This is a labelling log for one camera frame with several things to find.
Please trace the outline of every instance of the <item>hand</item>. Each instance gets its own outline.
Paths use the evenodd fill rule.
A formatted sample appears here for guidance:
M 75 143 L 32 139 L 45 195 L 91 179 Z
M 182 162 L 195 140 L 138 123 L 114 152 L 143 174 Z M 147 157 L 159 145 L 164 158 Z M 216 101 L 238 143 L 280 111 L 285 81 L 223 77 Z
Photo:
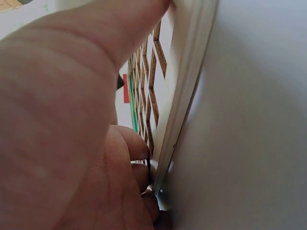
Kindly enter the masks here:
M 133 130 L 110 126 L 104 150 L 97 155 L 54 230 L 170 230 L 150 191 L 145 160 L 150 152 Z
M 118 69 L 158 23 L 168 4 L 168 0 L 96 1 L 46 16 L 0 42 L 0 229 L 60 228 L 84 183 L 93 180 L 89 178 L 97 159 L 124 167 L 118 159 L 106 160 L 113 152 L 106 154 L 110 136 L 120 138 L 122 134 L 107 132 Z M 118 145 L 125 143 L 118 140 Z M 101 185 L 112 188 L 114 202 L 114 188 L 118 186 L 120 195 L 123 192 L 118 178 L 120 183 L 131 178 L 131 174 L 116 175 Z M 100 178 L 106 180 L 108 175 Z M 122 214 L 117 215 L 118 222 L 128 212 L 117 213 Z M 143 222 L 136 223 L 139 219 L 134 217 L 127 226 L 151 229 L 148 218 L 152 212 L 133 210 L 131 215 L 136 213 L 144 217 Z

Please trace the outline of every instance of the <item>green stripe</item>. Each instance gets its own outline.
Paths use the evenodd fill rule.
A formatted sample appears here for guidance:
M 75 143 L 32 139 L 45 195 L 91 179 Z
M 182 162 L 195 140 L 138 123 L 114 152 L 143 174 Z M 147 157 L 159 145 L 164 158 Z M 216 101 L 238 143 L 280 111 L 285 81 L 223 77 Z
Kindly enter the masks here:
M 138 132 L 131 75 L 129 75 L 129 93 L 130 93 L 130 108 L 131 108 L 132 126 L 133 126 L 134 131 Z

